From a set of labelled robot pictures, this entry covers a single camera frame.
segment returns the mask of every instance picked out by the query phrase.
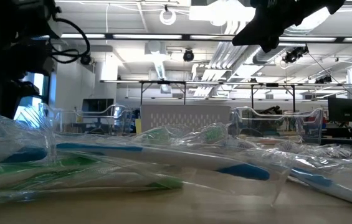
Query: clear acrylic enclosure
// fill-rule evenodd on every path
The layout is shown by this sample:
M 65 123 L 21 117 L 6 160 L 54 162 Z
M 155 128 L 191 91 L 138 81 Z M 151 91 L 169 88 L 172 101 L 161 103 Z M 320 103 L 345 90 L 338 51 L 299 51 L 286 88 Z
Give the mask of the clear acrylic enclosure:
M 130 133 L 132 110 L 126 106 L 111 105 L 101 112 L 47 109 L 54 118 L 54 129 L 58 132 L 109 136 Z
M 310 112 L 260 114 L 250 107 L 234 108 L 231 112 L 232 124 L 229 134 L 241 138 L 294 139 L 310 144 L 321 141 L 323 110 Z M 273 141 L 262 143 L 274 145 Z

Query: metal frame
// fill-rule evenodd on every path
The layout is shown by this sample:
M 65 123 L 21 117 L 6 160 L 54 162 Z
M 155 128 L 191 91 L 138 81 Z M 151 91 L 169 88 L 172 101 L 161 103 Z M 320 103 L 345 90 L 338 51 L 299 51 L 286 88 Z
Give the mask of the metal frame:
M 292 95 L 292 101 L 293 101 L 293 112 L 296 112 L 296 96 L 295 96 L 295 87 L 296 86 L 347 86 L 347 87 L 352 87 L 352 84 L 314 84 L 314 83 L 227 83 L 227 82 L 189 82 L 189 81 L 167 81 L 167 80 L 156 80 L 156 81 L 134 81 L 134 80 L 114 80 L 114 81 L 107 81 L 107 80 L 101 80 L 100 82 L 102 83 L 140 83 L 141 84 L 141 96 L 140 96 L 140 103 L 141 105 L 143 104 L 143 93 L 145 90 L 147 90 L 153 83 L 159 84 L 159 85 L 170 85 L 170 84 L 176 84 L 178 88 L 180 88 L 177 84 L 182 84 L 184 85 L 184 105 L 186 104 L 186 88 L 187 85 L 237 85 L 238 86 L 250 86 L 250 92 L 251 92 L 251 102 L 252 102 L 252 108 L 254 108 L 254 95 L 257 91 L 254 92 L 254 86 L 260 86 L 261 88 L 263 86 L 265 87 L 273 87 L 273 88 L 278 88 L 280 86 L 284 87 L 291 95 Z M 150 85 L 144 89 L 144 84 L 145 83 L 150 83 Z M 287 89 L 287 86 L 292 87 L 292 92 Z

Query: desk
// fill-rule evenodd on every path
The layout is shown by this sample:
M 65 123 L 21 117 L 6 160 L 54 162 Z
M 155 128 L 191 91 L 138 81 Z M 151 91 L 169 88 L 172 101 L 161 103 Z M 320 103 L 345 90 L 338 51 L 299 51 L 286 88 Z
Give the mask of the desk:
M 0 223 L 352 224 L 352 204 L 293 182 L 285 184 L 274 208 L 254 196 L 225 195 L 187 185 L 182 190 L 61 195 L 8 203 L 0 206 Z
M 326 128 L 323 129 L 322 136 L 332 136 L 333 138 L 351 138 L 352 128 Z

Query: wire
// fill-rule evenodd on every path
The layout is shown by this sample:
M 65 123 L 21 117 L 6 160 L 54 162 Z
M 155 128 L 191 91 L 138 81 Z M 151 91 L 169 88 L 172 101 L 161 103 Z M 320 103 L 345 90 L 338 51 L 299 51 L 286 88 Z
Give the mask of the wire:
M 318 61 L 310 53 L 307 53 L 307 54 L 310 55 L 310 57 L 323 69 L 323 71 L 327 73 L 332 79 L 334 79 L 335 82 L 337 82 L 337 84 L 342 86 L 348 93 L 350 93 L 350 95 L 352 95 L 352 93 L 346 87 L 344 87 L 340 82 L 338 82 L 335 78 L 333 78 L 333 76 L 320 63 L 318 63 Z
M 119 8 L 122 8 L 122 9 L 126 9 L 126 10 L 130 10 L 130 11 L 137 11 L 137 12 L 140 11 L 139 9 L 130 9 L 130 8 L 118 5 L 118 4 L 112 4 L 112 6 L 116 6 L 116 7 L 119 7 Z M 162 11 L 162 10 L 163 9 L 142 9 L 141 12 L 153 12 L 153 11 Z
M 105 27 L 107 28 L 106 31 L 108 33 L 108 9 L 109 9 L 109 4 L 107 5 L 107 8 L 105 9 Z
M 106 26 L 106 31 L 108 33 L 108 9 L 109 9 L 109 4 L 107 5 L 107 8 L 105 9 L 105 26 Z
M 183 11 L 186 11 L 186 10 L 174 10 L 174 11 L 177 12 L 177 13 L 180 13 L 180 14 L 182 14 L 182 15 L 189 16 L 189 13 L 183 12 Z
M 54 18 L 54 21 L 56 22 L 63 22 L 66 23 L 70 26 L 72 26 L 73 28 L 75 28 L 77 30 L 77 32 L 79 32 L 85 43 L 86 43 L 86 51 L 83 53 L 79 53 L 79 51 L 77 49 L 68 49 L 68 50 L 63 50 L 63 51 L 59 51 L 57 50 L 51 43 L 51 38 L 49 38 L 49 44 L 51 45 L 52 50 L 55 51 L 55 53 L 52 53 L 50 56 L 57 62 L 59 63 L 72 63 L 75 62 L 76 60 L 78 60 L 80 57 L 84 57 L 87 56 L 90 53 L 90 41 L 88 41 L 87 36 L 85 35 L 85 33 L 83 32 L 83 30 L 78 27 L 76 24 L 74 24 L 73 22 L 67 20 L 67 19 L 63 19 L 63 18 Z M 67 52 L 76 52 L 77 54 L 68 54 Z M 55 58 L 55 55 L 60 55 L 60 56 L 66 56 L 66 57 L 73 57 L 72 59 L 68 60 L 68 61 L 63 61 L 63 60 L 59 60 L 57 58 Z

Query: window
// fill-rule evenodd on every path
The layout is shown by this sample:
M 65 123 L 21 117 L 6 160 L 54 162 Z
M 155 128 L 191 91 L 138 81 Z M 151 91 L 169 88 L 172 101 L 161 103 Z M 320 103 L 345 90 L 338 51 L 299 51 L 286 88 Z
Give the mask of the window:
M 24 114 L 23 116 L 19 116 L 21 112 L 28 106 L 38 107 L 39 103 L 47 103 L 49 102 L 49 77 L 44 76 L 39 73 L 28 73 L 22 81 L 32 82 L 39 89 L 39 95 L 37 96 L 27 96 L 23 97 L 19 102 L 18 109 L 15 113 L 14 119 L 18 119 L 21 121 L 25 121 L 28 118 L 28 114 Z

